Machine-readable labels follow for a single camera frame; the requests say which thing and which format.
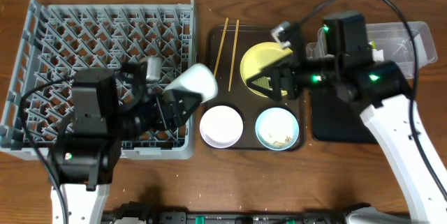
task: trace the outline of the pair of chopsticks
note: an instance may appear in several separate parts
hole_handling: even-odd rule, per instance
[[[219,60],[221,59],[222,46],[224,46],[226,28],[228,26],[228,17],[225,20],[225,27],[223,28],[221,45],[219,47],[219,53],[217,54],[216,67],[214,68],[214,77],[217,74],[217,68],[219,67]],[[231,80],[233,78],[233,67],[235,65],[235,55],[236,55],[236,45],[237,45],[237,33],[239,32],[239,20],[236,22],[236,32],[235,32],[235,42],[233,45],[233,58],[231,59],[231,70],[230,70],[230,82],[228,83],[228,91],[231,90]]]

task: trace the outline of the wooden table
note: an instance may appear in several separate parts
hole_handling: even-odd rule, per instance
[[[189,3],[190,0],[38,0],[44,4]],[[208,31],[240,19],[241,24],[296,21],[322,0],[196,0],[199,15],[199,61],[205,58]],[[425,128],[447,161],[447,0],[392,0],[410,21],[425,21],[432,32],[438,62],[420,75],[418,106]],[[29,0],[7,0],[0,19],[0,105],[3,105],[22,34]],[[377,0],[342,0],[326,8],[305,28],[316,41],[321,18],[329,12],[360,10],[367,22],[396,22]],[[49,223],[50,184],[37,161],[0,154],[0,223]],[[190,211],[293,212],[341,209],[369,202],[380,211],[407,212],[406,203],[379,146],[333,144],[307,136],[298,152],[219,151],[200,137],[189,160],[121,160],[106,209],[128,201],[186,207]]]

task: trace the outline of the brown serving tray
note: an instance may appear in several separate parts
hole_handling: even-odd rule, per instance
[[[214,72],[217,54],[221,43],[223,25],[213,28],[207,37],[207,55],[205,64]],[[269,98],[256,95],[244,84],[240,76],[240,62],[245,52],[258,43],[272,41],[270,30],[272,27],[240,25],[237,36],[237,47],[235,55],[235,65],[233,69],[233,80],[231,91],[228,92],[228,82],[230,79],[231,57],[233,55],[233,43],[235,40],[235,25],[228,25],[225,42],[223,43],[219,68],[216,74],[219,92],[216,98],[206,102],[204,113],[211,107],[217,105],[227,105],[234,108],[242,117],[244,122],[244,131],[241,138],[233,146],[227,149],[233,150],[259,150],[270,151],[265,148],[256,137],[254,126],[256,119],[264,110],[271,107],[282,107],[292,112],[298,120],[300,134],[297,142],[285,151],[296,151],[305,142],[306,139],[306,121],[304,98],[297,100],[288,100],[283,96],[280,103],[274,102]]]

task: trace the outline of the yellow bowl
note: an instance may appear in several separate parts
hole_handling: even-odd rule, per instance
[[[261,72],[261,69],[292,53],[291,49],[281,49],[281,45],[273,42],[259,43],[245,52],[240,62],[240,76],[247,85],[247,79]],[[256,95],[264,96],[261,92],[250,89]]]

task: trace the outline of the dish rack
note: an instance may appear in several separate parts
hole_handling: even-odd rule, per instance
[[[144,57],[162,60],[161,79],[148,92],[162,92],[195,64],[197,22],[194,0],[175,5],[40,5],[31,0],[0,122],[0,151],[36,159],[18,117],[22,94],[91,67],[118,69]],[[120,103],[133,97],[117,80]],[[46,156],[62,118],[73,111],[71,83],[55,84],[30,96],[27,125]],[[122,158],[187,159],[194,152],[194,117],[167,131],[148,131],[122,141]],[[67,130],[72,131],[71,124]]]

